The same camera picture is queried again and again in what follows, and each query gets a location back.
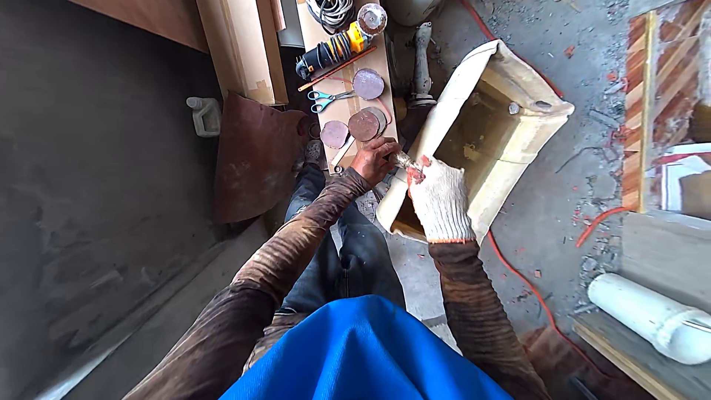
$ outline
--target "knit glove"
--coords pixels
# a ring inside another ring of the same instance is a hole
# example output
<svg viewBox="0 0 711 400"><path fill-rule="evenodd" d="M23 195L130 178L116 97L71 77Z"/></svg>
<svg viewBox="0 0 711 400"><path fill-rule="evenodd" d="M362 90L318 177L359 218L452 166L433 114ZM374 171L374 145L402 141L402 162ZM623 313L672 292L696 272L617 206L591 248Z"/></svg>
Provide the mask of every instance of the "knit glove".
<svg viewBox="0 0 711 400"><path fill-rule="evenodd" d="M452 168L434 157L422 156L422 173L407 170L415 213L430 243L465 243L476 237L466 215L469 202L464 169Z"/></svg>

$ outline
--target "blue-handled scissors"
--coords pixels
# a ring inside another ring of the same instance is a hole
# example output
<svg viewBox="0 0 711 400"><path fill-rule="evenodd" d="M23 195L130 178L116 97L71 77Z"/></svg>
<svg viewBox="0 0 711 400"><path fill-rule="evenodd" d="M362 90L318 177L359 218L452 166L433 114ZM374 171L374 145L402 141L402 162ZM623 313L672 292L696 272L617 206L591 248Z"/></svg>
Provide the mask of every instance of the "blue-handled scissors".
<svg viewBox="0 0 711 400"><path fill-rule="evenodd" d="M321 93L319 91L312 90L306 96L309 98L309 100L326 99L326 101L324 101L324 102L318 102L318 103L311 106L311 111L318 113L318 112L325 110L326 106L331 104L334 100L351 98L355 95L356 95L356 92L353 90L349 90L348 92L339 93L337 95L329 95L327 93Z"/></svg>

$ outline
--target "sleeve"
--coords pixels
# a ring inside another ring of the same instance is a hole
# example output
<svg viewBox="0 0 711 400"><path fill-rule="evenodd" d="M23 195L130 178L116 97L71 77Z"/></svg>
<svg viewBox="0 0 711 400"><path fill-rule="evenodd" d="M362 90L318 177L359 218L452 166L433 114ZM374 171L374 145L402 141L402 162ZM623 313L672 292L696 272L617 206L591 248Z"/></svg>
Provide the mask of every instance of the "sleeve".
<svg viewBox="0 0 711 400"><path fill-rule="evenodd" d="M370 185L354 169L284 224L125 399L216 399L242 374L274 311L343 210Z"/></svg>
<svg viewBox="0 0 711 400"><path fill-rule="evenodd" d="M476 241L431 243L456 344L514 399L550 399L479 260Z"/></svg>

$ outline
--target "drain pipe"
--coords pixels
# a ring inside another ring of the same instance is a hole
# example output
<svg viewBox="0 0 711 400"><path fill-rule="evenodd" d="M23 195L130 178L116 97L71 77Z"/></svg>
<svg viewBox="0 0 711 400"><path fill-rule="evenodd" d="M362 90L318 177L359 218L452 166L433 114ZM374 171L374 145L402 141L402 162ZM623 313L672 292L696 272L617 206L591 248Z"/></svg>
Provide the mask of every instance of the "drain pipe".
<svg viewBox="0 0 711 400"><path fill-rule="evenodd" d="M711 315L706 312L613 273L595 278L587 294L661 354L687 365L711 360Z"/></svg>

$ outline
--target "man's left hand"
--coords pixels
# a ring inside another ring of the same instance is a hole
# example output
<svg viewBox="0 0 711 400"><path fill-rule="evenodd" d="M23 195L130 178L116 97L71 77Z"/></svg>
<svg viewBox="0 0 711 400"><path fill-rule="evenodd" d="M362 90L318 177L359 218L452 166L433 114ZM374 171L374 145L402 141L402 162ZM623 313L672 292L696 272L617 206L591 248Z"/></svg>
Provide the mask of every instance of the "man's left hand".
<svg viewBox="0 0 711 400"><path fill-rule="evenodd" d="M358 150L351 162L351 167L371 186L375 186L395 168L395 163L387 160L388 156L400 150L402 150L402 146L393 137L373 139L367 142L364 148Z"/></svg>

